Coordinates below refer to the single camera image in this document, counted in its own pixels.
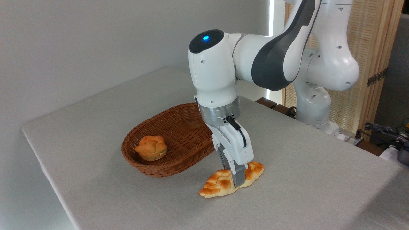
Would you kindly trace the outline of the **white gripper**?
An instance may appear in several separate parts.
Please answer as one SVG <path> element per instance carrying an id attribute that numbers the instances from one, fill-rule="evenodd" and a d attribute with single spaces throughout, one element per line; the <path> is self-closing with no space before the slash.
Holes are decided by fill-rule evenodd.
<path id="1" fill-rule="evenodd" d="M 254 152 L 248 132 L 240 123 L 240 130 L 231 124 L 223 126 L 208 125 L 212 131 L 212 140 L 224 169 L 231 171 L 234 186 L 240 187 L 245 182 L 247 163 L 254 159 Z"/>

